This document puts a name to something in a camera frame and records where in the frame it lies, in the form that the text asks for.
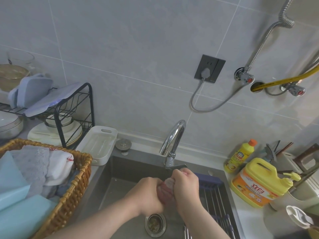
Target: sink drain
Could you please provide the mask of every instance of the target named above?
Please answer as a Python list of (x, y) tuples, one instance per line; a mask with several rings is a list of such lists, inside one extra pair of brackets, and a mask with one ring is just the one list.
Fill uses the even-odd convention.
[(151, 237), (160, 237), (166, 230), (166, 219), (163, 214), (147, 216), (144, 221), (145, 230)]

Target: electrical outlet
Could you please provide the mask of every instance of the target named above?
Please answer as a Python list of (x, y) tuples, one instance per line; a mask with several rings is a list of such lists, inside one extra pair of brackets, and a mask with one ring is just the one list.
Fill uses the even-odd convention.
[(215, 83), (222, 68), (224, 67), (225, 62), (226, 62), (225, 60), (221, 60), (221, 59), (203, 54), (202, 59), (199, 62), (194, 78), (201, 80), (202, 79), (201, 72), (205, 68), (209, 68), (210, 76), (207, 79), (205, 79), (205, 81)]

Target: yellow bottle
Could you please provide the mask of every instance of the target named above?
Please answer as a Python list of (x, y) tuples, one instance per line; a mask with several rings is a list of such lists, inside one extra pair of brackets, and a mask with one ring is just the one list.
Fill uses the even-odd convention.
[(284, 175), (290, 178), (280, 179), (273, 165), (261, 158), (254, 158), (231, 181), (230, 188), (251, 206), (261, 208), (284, 195), (293, 186), (293, 180), (301, 179), (296, 173)]
[(228, 173), (233, 173), (248, 157), (251, 155), (255, 149), (254, 146), (257, 145), (255, 139), (251, 139), (248, 143), (243, 143), (241, 148), (230, 158), (230, 160), (225, 164), (224, 169)]

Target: chrome faucet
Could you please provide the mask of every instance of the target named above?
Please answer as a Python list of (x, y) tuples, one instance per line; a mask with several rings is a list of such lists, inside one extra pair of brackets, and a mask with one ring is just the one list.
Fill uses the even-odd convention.
[(183, 132), (186, 128), (186, 121), (180, 120), (178, 121), (175, 126), (171, 129), (170, 133), (166, 137), (161, 149), (159, 150), (159, 153), (161, 155), (165, 155), (169, 149), (170, 144), (175, 138), (175, 142), (173, 144), (172, 150), (168, 153), (167, 157), (164, 160), (165, 168), (171, 170), (171, 169), (181, 169), (181, 168), (187, 168), (186, 165), (179, 165), (174, 166), (174, 160), (176, 156), (176, 149), (177, 146), (181, 140), (181, 136), (183, 135)]

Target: wicker basket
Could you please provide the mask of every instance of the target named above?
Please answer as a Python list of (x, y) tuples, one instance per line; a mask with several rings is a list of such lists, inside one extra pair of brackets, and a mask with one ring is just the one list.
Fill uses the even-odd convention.
[(31, 237), (32, 239), (41, 239), (63, 228), (66, 225), (69, 218), (71, 217), (75, 208), (78, 206), (89, 184), (92, 157), (90, 154), (81, 153), (66, 148), (57, 148), (49, 144), (42, 144), (40, 142), (33, 142), (30, 140), (23, 140), (19, 138), (11, 140), (6, 145), (0, 147), (0, 157), (2, 157), (6, 151), (19, 150), (24, 145), (56, 148), (59, 150), (69, 152), (73, 154), (74, 165), (76, 169), (80, 171), (80, 173), (71, 182), (70, 188), (60, 199), (59, 203), (51, 212), (50, 216), (46, 219), (46, 221), (43, 223), (38, 232), (36, 232), (33, 235), (33, 237)]

